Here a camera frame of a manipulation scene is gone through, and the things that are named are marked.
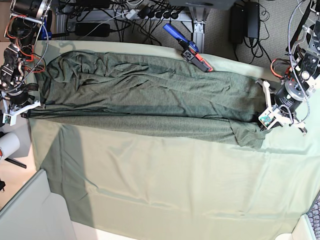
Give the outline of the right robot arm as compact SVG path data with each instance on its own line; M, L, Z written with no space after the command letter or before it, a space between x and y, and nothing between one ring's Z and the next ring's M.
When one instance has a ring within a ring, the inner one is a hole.
M28 83L27 79L45 71L45 54L35 53L34 48L41 33L49 40L46 18L51 3L50 0L13 0L10 4L10 19L4 32L10 44L3 52L0 67L3 124L13 126L19 115L42 105L31 95L38 91L39 85Z

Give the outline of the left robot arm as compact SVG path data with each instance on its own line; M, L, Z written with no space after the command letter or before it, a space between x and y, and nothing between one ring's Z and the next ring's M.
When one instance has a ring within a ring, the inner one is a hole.
M309 1L294 34L290 26L287 28L289 59L281 60L288 65L285 74L276 73L276 59L270 64L272 74L281 81L280 88L274 90L268 81L257 80L263 89L266 104L266 109L258 116L262 131L289 125L303 134L307 133L305 121L297 118L296 110L302 103L308 105L312 94L320 88L320 21L306 25L310 14L320 16L318 0Z

